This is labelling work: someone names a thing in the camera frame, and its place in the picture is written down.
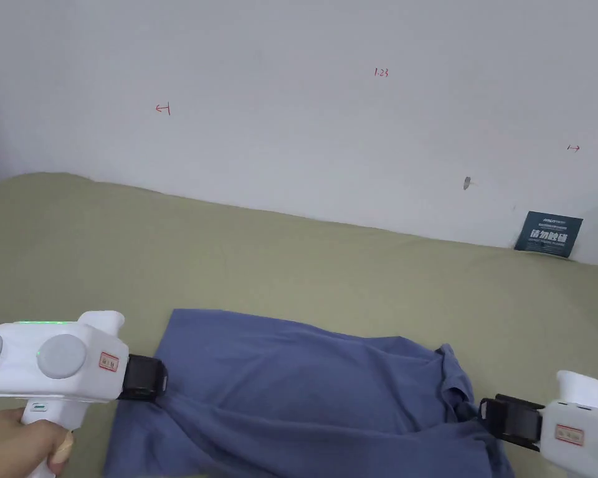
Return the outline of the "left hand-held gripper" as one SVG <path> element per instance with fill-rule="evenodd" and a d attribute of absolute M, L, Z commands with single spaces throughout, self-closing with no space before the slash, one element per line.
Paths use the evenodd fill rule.
<path fill-rule="evenodd" d="M 0 325 L 0 397 L 26 401 L 22 424 L 46 420 L 74 433 L 90 405 L 154 403 L 168 384 L 165 364 L 136 355 L 119 337 L 125 317 L 87 311 L 76 321 Z M 29 477 L 56 477 L 42 462 Z"/>

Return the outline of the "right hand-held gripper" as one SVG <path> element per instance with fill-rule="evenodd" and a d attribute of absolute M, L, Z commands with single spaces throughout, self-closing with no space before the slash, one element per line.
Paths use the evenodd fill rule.
<path fill-rule="evenodd" d="M 598 477 L 598 380 L 560 370 L 559 397 L 540 405 L 508 395 L 483 398 L 480 421 L 497 439 L 540 453 L 568 477 Z"/>

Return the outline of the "person's left hand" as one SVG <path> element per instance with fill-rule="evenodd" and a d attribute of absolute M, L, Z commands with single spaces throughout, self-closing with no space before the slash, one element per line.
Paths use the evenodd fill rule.
<path fill-rule="evenodd" d="M 74 448 L 74 434 L 46 420 L 22 424 L 24 408 L 0 410 L 0 477 L 29 477 L 40 463 L 60 476 Z"/>

